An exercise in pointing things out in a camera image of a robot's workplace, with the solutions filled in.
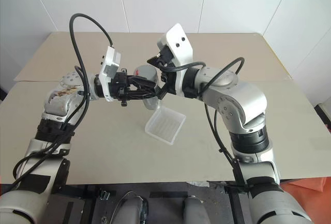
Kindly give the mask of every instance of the black cable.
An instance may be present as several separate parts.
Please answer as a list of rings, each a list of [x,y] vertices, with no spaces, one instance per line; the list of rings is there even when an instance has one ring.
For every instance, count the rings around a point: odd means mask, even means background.
[[[236,63],[238,63],[240,61],[240,65],[238,66],[237,70],[236,70],[236,74],[238,74],[240,72],[240,70],[242,69],[245,59],[243,57],[239,57],[236,58],[234,61],[232,61],[231,63],[229,63],[228,65],[226,65],[223,69],[221,69],[203,88],[202,90],[199,92],[198,96],[202,96],[202,94],[209,88],[209,86],[212,85],[212,83],[214,83],[223,73],[225,73],[228,69],[230,69],[233,65],[235,65]],[[215,114],[214,114],[214,126],[212,123],[212,120],[210,119],[210,114],[208,111],[208,106],[207,104],[205,104],[205,110],[206,110],[206,115],[207,115],[207,119],[208,119],[208,123],[210,125],[210,128],[213,132],[213,135],[216,139],[216,142],[218,143],[220,149],[220,152],[223,152],[225,157],[227,158],[227,160],[229,161],[230,165],[234,168],[234,158],[231,156],[231,154],[229,153],[229,151],[227,150],[227,148],[224,146],[218,131],[217,131],[217,110],[215,110]]]
[[[236,63],[240,62],[240,65],[238,69],[236,70],[236,74],[240,72],[242,69],[245,59],[243,57],[238,57],[228,65],[226,65],[223,69],[221,69],[198,93],[198,96],[202,96],[202,94],[214,83],[223,73],[225,73],[227,70],[229,70],[232,66],[234,66]]]
[[[81,123],[81,121],[83,120],[86,112],[87,112],[87,109],[88,109],[88,106],[89,106],[89,96],[90,96],[90,93],[89,93],[89,82],[88,82],[88,77],[87,77],[87,73],[86,73],[86,70],[85,70],[85,66],[84,66],[84,63],[83,63],[83,60],[81,58],[81,54],[79,52],[79,49],[78,49],[78,46],[77,46],[77,43],[76,43],[76,39],[74,37],[74,31],[73,31],[73,22],[75,20],[75,18],[77,17],[84,17],[90,21],[92,21],[94,24],[96,24],[101,30],[102,32],[106,35],[106,37],[108,38],[108,41],[110,43],[110,46],[112,47],[113,46],[113,42],[110,38],[110,36],[108,35],[108,33],[106,32],[106,30],[96,21],[94,20],[93,18],[85,15],[85,14],[82,14],[82,13],[76,13],[74,14],[71,18],[70,18],[70,21],[69,21],[69,31],[70,31],[70,38],[71,38],[71,42],[72,42],[72,45],[73,45],[73,48],[74,48],[74,51],[76,53],[76,56],[77,56],[77,59],[78,59],[78,62],[80,64],[80,67],[75,67],[77,73],[79,74],[79,76],[81,77],[82,79],[82,82],[83,82],[83,87],[84,87],[84,97],[83,97],[83,100],[82,102],[79,104],[79,106],[77,106],[77,108],[74,110],[75,113],[77,113],[77,111],[83,106],[83,104],[85,103],[85,106],[84,106],[84,109],[83,109],[83,112],[82,114],[80,115],[79,119],[77,120],[77,122],[70,128],[68,128],[68,130],[65,132],[65,135],[63,135],[63,139],[61,142],[57,142],[57,139],[60,138],[60,136],[57,136],[54,141],[53,141],[53,144],[51,144],[49,147],[41,150],[43,152],[46,152],[46,151],[49,151],[47,154],[45,154],[41,159],[39,159],[30,169],[28,169],[24,174],[22,174],[18,179],[16,179],[12,184],[11,186],[9,187],[9,189],[7,190],[8,191],[11,191],[13,190],[16,185],[22,181],[24,178],[26,178],[31,172],[33,172],[42,162],[44,162],[48,157],[50,157],[52,155],[52,153],[66,140],[69,138],[69,136],[72,134],[72,132],[78,127],[78,125]],[[42,153],[41,151],[37,152],[37,153],[34,153],[34,154],[30,154],[29,156],[21,159],[18,163],[18,166],[17,168],[20,166],[20,164],[26,160],[28,160],[28,158],[31,158],[31,157],[34,157],[34,156],[37,156],[38,153]]]
[[[96,24],[97,26],[98,26],[98,28],[100,28],[101,29],[101,31],[106,35],[106,37],[107,37],[107,39],[108,39],[108,41],[109,41],[109,43],[110,43],[110,46],[111,47],[113,47],[113,41],[112,41],[112,39],[110,38],[110,36],[109,36],[109,34],[107,33],[107,31],[96,21],[96,20],[94,20],[92,17],[90,17],[90,16],[87,16],[86,14],[83,14],[83,13],[75,13],[73,16],[71,16],[71,18],[70,18],[70,21],[69,21],[69,31],[70,31],[70,36],[72,36],[71,35],[71,33],[73,34],[73,21],[77,18],[77,17],[83,17],[83,18],[86,18],[86,19],[88,19],[88,20],[90,20],[90,21],[92,21],[94,24]]]
[[[205,104],[205,110],[206,110],[206,115],[207,115],[207,119],[208,119],[208,123],[210,125],[210,128],[211,128],[211,130],[213,132],[213,135],[214,135],[214,137],[216,139],[217,144],[221,148],[220,152],[223,152],[224,153],[224,155],[227,158],[227,160],[229,161],[230,165],[233,167],[232,156],[230,155],[230,153],[228,152],[228,150],[225,148],[225,146],[224,146],[223,142],[221,141],[221,139],[219,138],[219,136],[216,135],[216,133],[215,133],[212,120],[210,119],[210,115],[209,115],[207,104]]]
[[[217,110],[215,110],[215,114],[214,114],[214,132],[215,132],[215,135],[216,135],[217,139],[219,140],[219,143],[222,145],[221,146],[222,152],[225,154],[227,159],[231,161],[231,165],[232,165],[233,157],[231,156],[231,154],[229,153],[229,151],[227,150],[227,148],[223,144],[223,142],[222,142],[222,140],[221,140],[221,138],[218,134],[218,131],[217,131]]]
[[[75,68],[75,70],[77,71],[78,75],[80,76],[80,78],[81,78],[81,80],[82,80],[82,82],[83,82],[83,85],[86,84],[86,82],[85,82],[85,80],[84,80],[84,78],[83,78],[83,75],[82,75],[82,73],[81,73],[81,68],[78,67],[78,66],[75,66],[74,68]],[[72,114],[71,114],[71,115],[66,119],[66,121],[63,123],[63,125],[62,125],[62,127],[61,127],[61,130],[64,130],[64,129],[66,128],[66,126],[67,126],[68,122],[70,121],[70,119],[71,119],[71,118],[72,118],[72,117],[73,117],[73,116],[79,111],[79,109],[83,106],[83,104],[85,103],[85,101],[86,101],[86,96],[84,95],[84,96],[83,96],[83,99],[82,99],[82,101],[81,101],[81,103],[77,106],[77,108],[72,112]],[[13,171],[12,171],[12,175],[14,176],[14,178],[16,178],[16,176],[17,176],[17,170],[18,170],[19,166],[20,166],[24,161],[26,161],[26,160],[28,160],[28,159],[30,159],[30,158],[32,158],[32,157],[37,157],[37,156],[39,156],[39,155],[41,155],[41,154],[44,154],[45,152],[47,152],[48,150],[50,150],[53,146],[55,146],[55,145],[57,144],[57,142],[58,142],[58,140],[59,140],[60,137],[61,137],[60,135],[59,135],[59,136],[56,136],[56,137],[54,138],[54,140],[52,141],[52,144],[49,145],[48,147],[46,147],[46,148],[44,148],[44,149],[42,149],[42,150],[39,150],[38,152],[31,153],[30,155],[28,155],[28,156],[22,158],[20,161],[18,161],[18,162],[16,163],[16,165],[14,166]]]
[[[159,69],[162,72],[177,72],[180,70],[185,70],[188,69],[190,67],[194,67],[194,66],[198,66],[198,65],[202,65],[202,66],[206,66],[206,64],[204,62],[193,62],[193,63],[189,63],[186,65],[181,65],[178,67],[168,67],[168,66],[164,66],[161,62],[159,63]]]

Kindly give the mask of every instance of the metal frame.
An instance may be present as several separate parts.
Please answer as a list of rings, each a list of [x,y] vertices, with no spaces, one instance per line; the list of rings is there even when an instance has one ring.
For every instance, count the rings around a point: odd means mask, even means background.
[[[97,198],[99,196],[100,187],[97,185],[84,185],[84,188],[73,187],[66,185],[61,192],[57,193],[60,196],[78,198],[84,200],[83,213],[80,220],[80,224],[90,224],[92,223],[93,213]],[[70,218],[71,210],[70,205],[67,206],[67,211],[63,219],[63,224]]]
[[[229,195],[234,224],[245,224],[243,210],[239,199],[239,190],[231,186],[224,186],[224,190]]]
[[[5,100],[7,96],[7,92],[5,92],[2,88],[0,88],[0,100],[3,101]]]

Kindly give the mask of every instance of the orange object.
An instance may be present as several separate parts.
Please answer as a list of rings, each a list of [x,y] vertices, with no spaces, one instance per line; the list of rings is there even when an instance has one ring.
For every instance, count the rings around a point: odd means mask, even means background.
[[[301,179],[282,183],[315,224],[331,223],[331,177]]]

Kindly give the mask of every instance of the table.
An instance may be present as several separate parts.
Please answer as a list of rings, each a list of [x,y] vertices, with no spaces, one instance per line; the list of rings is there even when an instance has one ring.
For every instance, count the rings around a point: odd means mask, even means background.
[[[107,40],[100,33],[77,33],[88,71],[98,73]],[[122,54],[121,68],[133,71],[157,52],[161,34],[111,34]],[[238,56],[246,63],[240,78],[266,95],[267,129],[281,178],[331,176],[331,136],[313,107],[259,34],[190,34],[195,61],[222,67]],[[11,183],[14,164],[34,137],[47,93],[77,64],[68,33],[52,33],[16,77],[0,105],[0,175]],[[166,95],[163,105],[186,115],[174,145],[144,132],[153,114],[141,101],[92,101],[67,156],[68,184],[230,181],[231,167],[218,152],[202,102]],[[219,133],[230,148],[221,118]]]

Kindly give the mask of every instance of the white tile wall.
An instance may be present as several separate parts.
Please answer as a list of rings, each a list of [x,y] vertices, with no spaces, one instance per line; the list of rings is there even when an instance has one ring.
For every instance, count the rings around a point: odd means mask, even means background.
[[[5,90],[14,85],[16,73],[55,30],[40,0],[0,0],[0,80]]]
[[[203,0],[124,0],[131,32],[165,32],[177,22],[188,33],[199,27]]]
[[[122,0],[42,0],[59,31],[69,31],[69,19],[77,12],[85,13],[109,32],[128,32]],[[92,22],[77,18],[76,31],[98,31]]]
[[[280,0],[204,0],[199,33],[264,33]]]
[[[264,38],[290,74],[331,27],[331,0],[282,0]]]
[[[315,106],[331,95],[331,29],[292,74]]]
[[[109,32],[165,32],[179,22],[188,33],[264,33],[313,104],[331,96],[326,84],[331,40],[325,35],[331,0],[0,0],[0,8],[0,86],[5,90],[47,35],[67,31],[70,16],[83,12]],[[75,30],[98,31],[81,18]]]

